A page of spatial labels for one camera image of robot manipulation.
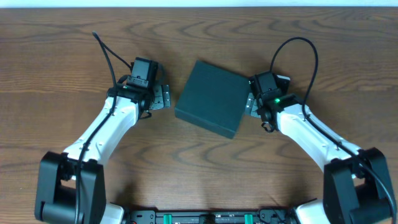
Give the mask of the black box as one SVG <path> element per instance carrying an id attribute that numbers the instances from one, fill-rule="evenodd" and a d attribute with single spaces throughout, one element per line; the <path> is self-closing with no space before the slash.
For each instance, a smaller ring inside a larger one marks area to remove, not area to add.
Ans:
<path id="1" fill-rule="evenodd" d="M 249 92 L 246 77 L 198 60 L 175 105 L 175 116 L 232 139 Z"/>

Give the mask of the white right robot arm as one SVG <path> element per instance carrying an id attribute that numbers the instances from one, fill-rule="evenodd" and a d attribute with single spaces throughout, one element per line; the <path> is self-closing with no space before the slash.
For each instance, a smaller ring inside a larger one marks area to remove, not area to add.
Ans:
<path id="1" fill-rule="evenodd" d="M 247 112 L 266 132 L 296 142 L 323 172 L 323 197 L 293 208 L 292 223 L 378 223 L 397 221 L 397 208 L 384 154 L 362 149 L 322 123 L 295 94 L 289 77 L 264 72 L 248 80 Z"/>

